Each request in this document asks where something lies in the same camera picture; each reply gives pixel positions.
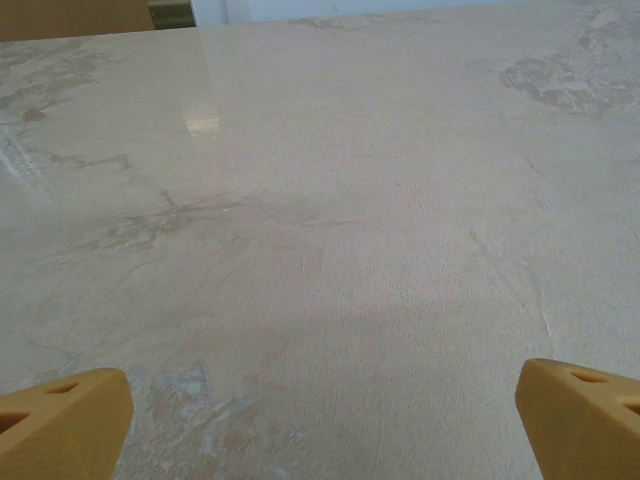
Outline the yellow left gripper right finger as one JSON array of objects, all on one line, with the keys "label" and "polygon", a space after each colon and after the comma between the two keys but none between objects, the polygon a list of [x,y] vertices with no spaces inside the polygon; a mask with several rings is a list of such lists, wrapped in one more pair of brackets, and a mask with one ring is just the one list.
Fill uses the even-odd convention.
[{"label": "yellow left gripper right finger", "polygon": [[543,478],[639,477],[638,380],[528,359],[516,407]]}]

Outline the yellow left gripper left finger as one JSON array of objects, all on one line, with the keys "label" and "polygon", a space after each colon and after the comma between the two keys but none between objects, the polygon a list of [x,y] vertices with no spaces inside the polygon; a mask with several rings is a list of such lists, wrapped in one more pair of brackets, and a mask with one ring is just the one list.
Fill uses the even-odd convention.
[{"label": "yellow left gripper left finger", "polygon": [[3,479],[111,479],[133,417],[125,373],[98,368],[1,396]]}]

